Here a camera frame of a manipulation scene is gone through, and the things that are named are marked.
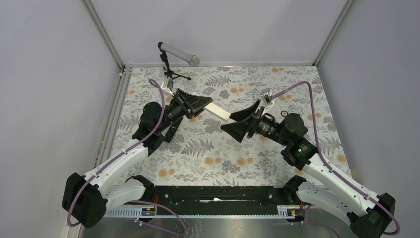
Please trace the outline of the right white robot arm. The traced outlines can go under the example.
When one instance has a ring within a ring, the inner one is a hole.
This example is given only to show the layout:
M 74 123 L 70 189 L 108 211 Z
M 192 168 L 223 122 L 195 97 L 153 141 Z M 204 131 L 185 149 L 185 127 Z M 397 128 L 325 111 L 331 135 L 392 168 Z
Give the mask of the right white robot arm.
M 346 223 L 359 238 L 379 238 L 392 221 L 395 199 L 388 193 L 377 194 L 340 171 L 304 136 L 308 132 L 299 114 L 288 114 L 282 122 L 264 113 L 256 101 L 252 106 L 232 113 L 233 123 L 222 131 L 236 141 L 255 133 L 284 146 L 280 154 L 291 166 L 320 181 L 326 188 L 316 188 L 305 178 L 289 180 L 284 198 L 290 204 L 299 201 L 319 207 Z

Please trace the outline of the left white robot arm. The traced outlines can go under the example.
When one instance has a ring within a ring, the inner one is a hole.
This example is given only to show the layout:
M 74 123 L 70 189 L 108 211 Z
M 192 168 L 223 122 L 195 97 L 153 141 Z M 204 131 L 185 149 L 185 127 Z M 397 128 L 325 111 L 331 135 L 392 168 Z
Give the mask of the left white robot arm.
M 154 191 L 139 177 L 130 178 L 116 187 L 113 183 L 130 167 L 155 152 L 165 140 L 163 131 L 182 121 L 194 118 L 212 103 L 211 97 L 188 94 L 177 89 L 167 106 L 158 102 L 144 105 L 139 127 L 129 142 L 114 156 L 97 168 L 80 175 L 73 173 L 66 181 L 62 207 L 68 212 L 68 225 L 81 224 L 85 228 L 95 226 L 107 210 L 139 200 L 143 204 L 152 201 Z

